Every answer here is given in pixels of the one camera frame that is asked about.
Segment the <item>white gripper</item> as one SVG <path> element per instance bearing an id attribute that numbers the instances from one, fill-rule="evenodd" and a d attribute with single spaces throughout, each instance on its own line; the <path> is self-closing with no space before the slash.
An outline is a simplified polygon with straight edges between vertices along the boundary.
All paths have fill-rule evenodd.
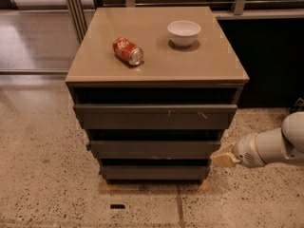
<path id="1" fill-rule="evenodd" d="M 266 163 L 257 152 L 256 136 L 249 134 L 239 139 L 236 144 L 232 142 L 215 151 L 211 156 L 213 165 L 229 168 L 236 167 L 239 163 L 248 168 L 265 166 Z"/>

